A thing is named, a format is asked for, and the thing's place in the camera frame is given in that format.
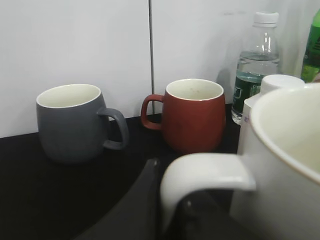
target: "white wall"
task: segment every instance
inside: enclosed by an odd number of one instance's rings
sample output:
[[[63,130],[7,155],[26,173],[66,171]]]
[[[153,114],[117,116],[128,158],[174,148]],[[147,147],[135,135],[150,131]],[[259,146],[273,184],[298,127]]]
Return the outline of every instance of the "white wall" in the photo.
[[[36,132],[37,95],[72,83],[140,114],[151,93],[148,1],[0,1],[0,137]]]
[[[231,103],[240,39],[258,11],[279,12],[282,71],[299,76],[319,8],[319,0],[153,0],[155,92],[178,79],[202,78],[220,83]]]
[[[282,70],[299,76],[319,8],[319,0],[152,0],[155,92],[203,78],[230,103],[239,40],[257,11],[280,13]],[[138,116],[151,93],[149,39],[148,0],[0,1],[0,137],[36,132],[37,95],[64,84],[97,85],[108,107]]]

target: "white container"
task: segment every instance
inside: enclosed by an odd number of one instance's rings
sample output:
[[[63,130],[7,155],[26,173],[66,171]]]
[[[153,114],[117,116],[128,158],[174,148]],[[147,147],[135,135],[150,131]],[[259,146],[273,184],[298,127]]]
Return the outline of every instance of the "white container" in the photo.
[[[196,153],[166,170],[163,229],[178,202],[202,189],[235,189],[231,215],[266,240],[320,239],[320,83],[262,96],[243,154]]]
[[[273,74],[265,76],[261,82],[260,93],[244,100],[241,129],[238,144],[238,154],[243,154],[244,151],[244,138],[247,136],[248,125],[250,124],[250,111],[255,103],[265,94],[280,88],[292,88],[304,85],[305,82],[295,76]]]

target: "mug rim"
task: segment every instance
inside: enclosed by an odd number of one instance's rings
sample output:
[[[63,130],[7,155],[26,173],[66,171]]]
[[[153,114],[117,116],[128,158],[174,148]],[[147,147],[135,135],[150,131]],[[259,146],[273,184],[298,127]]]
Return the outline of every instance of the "mug rim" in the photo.
[[[179,96],[176,96],[172,93],[170,93],[168,91],[168,88],[170,87],[170,85],[172,84],[176,84],[176,83],[179,83],[179,82],[186,82],[186,81],[198,81],[198,82],[205,82],[205,83],[209,83],[209,84],[213,84],[215,86],[218,86],[221,90],[221,93],[217,96],[214,96],[214,97],[210,97],[210,98],[204,98],[204,99],[189,99],[189,98],[184,98],[184,97],[179,97]],[[219,84],[219,83],[216,83],[215,81],[210,81],[210,80],[205,80],[205,79],[201,79],[201,78],[185,78],[185,79],[180,79],[180,80],[175,80],[173,82],[170,82],[166,88],[165,88],[165,91],[171,95],[172,97],[174,98],[177,98],[177,99],[181,99],[181,100],[185,100],[185,101],[194,101],[194,102],[201,102],[201,101],[210,101],[210,100],[213,100],[213,99],[217,99],[219,97],[221,97],[224,93],[225,93],[225,90],[224,88]]]
[[[62,88],[65,88],[65,87],[70,87],[70,86],[89,86],[89,87],[94,87],[95,89],[98,90],[98,94],[93,97],[92,99],[86,101],[86,102],[82,102],[82,103],[79,103],[79,104],[74,104],[74,105],[69,105],[69,106],[47,106],[47,105],[44,105],[42,103],[39,102],[39,98],[41,96],[43,96],[44,94],[47,94],[55,89],[62,89]],[[96,100],[99,96],[101,95],[101,89],[95,85],[92,85],[92,84],[87,84],[87,83],[74,83],[74,84],[66,84],[66,85],[60,85],[60,86],[55,86],[55,87],[52,87],[50,89],[47,89],[45,91],[43,91],[42,93],[40,93],[37,97],[36,97],[36,104],[38,104],[39,106],[41,107],[44,107],[44,108],[48,108],[48,109],[67,109],[67,108],[74,108],[74,107],[78,107],[78,106],[82,106],[82,105],[85,105],[87,103],[90,103],[94,100]]]
[[[290,88],[281,88],[269,92],[268,94],[262,96],[259,101],[253,106],[250,114],[250,122],[254,134],[258,139],[273,153],[278,159],[284,162],[293,170],[297,171],[301,175],[305,176],[312,182],[320,185],[320,173],[313,170],[312,168],[302,164],[298,160],[294,159],[292,156],[287,154],[284,150],[278,147],[271,138],[265,133],[261,123],[259,122],[259,116],[263,111],[265,105],[269,103],[270,100],[277,98],[277,96],[283,96],[283,94],[301,91],[301,89],[320,89],[320,83],[307,83],[302,86],[290,87]]]

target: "white bottle cap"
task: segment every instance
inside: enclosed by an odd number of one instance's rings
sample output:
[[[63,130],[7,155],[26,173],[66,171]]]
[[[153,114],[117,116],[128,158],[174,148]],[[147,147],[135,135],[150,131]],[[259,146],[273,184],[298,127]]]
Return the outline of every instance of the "white bottle cap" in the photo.
[[[274,28],[277,26],[277,22],[279,19],[279,13],[258,11],[255,13],[253,19],[254,19],[253,26]]]
[[[264,95],[276,89],[298,87],[304,84],[305,82],[303,80],[295,76],[281,74],[268,75],[262,79],[260,94]]]

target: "black object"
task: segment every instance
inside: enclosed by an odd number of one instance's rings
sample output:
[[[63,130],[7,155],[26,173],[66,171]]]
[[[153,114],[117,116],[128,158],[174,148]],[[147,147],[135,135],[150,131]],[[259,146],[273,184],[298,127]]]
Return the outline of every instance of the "black object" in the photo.
[[[148,160],[142,173],[120,202],[74,240],[154,240],[158,165],[157,159]]]
[[[233,220],[207,191],[186,196],[178,205],[168,240],[261,240]]]

